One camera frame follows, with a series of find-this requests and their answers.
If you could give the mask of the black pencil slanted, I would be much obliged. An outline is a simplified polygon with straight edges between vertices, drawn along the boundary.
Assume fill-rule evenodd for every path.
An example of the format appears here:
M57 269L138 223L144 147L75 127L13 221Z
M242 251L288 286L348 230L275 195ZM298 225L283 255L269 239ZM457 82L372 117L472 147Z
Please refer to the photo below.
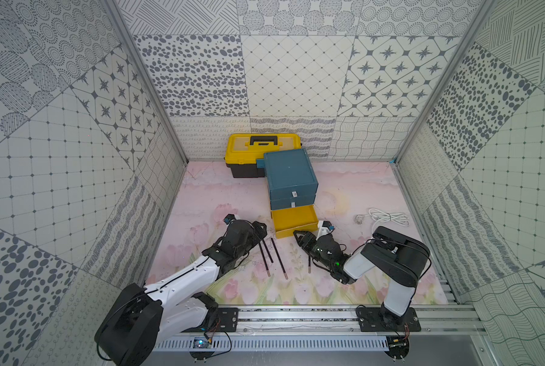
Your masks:
M279 264L280 264L281 270L283 271L284 277L285 277L285 279L288 281L288 280L289 280L289 277L288 277L288 275L287 275L287 273L286 273L285 266L283 265L283 261L282 261L282 259L281 259L280 253L279 253L279 251L278 251L278 249L277 249L277 246L276 246L276 243L275 243L275 241L274 241L274 238L271 237L271 238L270 238L270 241L271 241L271 243L272 243L272 247L273 247L273 249L274 249L274 252L275 252L275 254L276 254L276 257L277 257L277 259L278 259L278 262L279 262Z

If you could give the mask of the yellow bottom drawer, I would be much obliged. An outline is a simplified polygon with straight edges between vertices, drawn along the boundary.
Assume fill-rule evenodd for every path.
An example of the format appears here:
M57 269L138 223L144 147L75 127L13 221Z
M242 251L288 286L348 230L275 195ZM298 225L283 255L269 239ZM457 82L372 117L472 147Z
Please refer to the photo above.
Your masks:
M277 239L293 236L296 230L315 232L318 229L318 217L313 205L273 210L271 217Z

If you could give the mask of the teal drawer cabinet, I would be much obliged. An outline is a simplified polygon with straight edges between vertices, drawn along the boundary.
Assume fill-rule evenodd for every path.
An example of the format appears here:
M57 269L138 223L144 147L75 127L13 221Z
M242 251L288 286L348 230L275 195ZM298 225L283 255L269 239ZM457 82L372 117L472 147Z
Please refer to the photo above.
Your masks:
M290 149L264 154L264 169L269 197L279 200L316 195L318 180L305 149Z

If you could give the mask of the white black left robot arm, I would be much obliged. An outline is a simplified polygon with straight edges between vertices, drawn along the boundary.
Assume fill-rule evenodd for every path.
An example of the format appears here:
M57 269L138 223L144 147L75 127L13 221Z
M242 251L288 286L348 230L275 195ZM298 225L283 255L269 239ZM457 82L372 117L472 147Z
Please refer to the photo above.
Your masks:
M266 224L229 214L227 228L192 264L148 287L124 288L94 336L98 357L140 365L161 343L181 332L200 333L199 348L236 330L236 308L220 308L206 289L235 270L267 236Z

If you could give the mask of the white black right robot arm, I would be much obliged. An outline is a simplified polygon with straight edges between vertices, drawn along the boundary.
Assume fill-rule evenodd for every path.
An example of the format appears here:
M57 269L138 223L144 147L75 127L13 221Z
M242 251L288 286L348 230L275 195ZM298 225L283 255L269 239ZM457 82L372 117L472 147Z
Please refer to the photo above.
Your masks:
M334 226L323 221L317 233L293 232L298 246L311 262L342 285L351 285L374 268L390 278L381 305L383 317L395 320L406 315L418 283L431 266L431 252L420 241L377 227L373 235L352 253L345 253L333 237Z

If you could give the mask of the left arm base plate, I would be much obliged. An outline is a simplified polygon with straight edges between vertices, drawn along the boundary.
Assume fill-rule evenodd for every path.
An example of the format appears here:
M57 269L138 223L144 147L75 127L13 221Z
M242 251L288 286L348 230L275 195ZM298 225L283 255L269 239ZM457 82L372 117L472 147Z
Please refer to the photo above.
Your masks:
M236 332L239 309L237 307L219 307L208 315L208 332Z

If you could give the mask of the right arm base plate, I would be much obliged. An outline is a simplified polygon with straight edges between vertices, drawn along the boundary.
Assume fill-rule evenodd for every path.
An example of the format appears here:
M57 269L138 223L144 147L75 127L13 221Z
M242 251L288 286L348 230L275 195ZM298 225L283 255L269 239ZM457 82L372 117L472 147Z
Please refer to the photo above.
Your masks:
M361 332L420 332L421 325L414 308L410 307L398 317L384 306L366 307L359 305L356 317Z

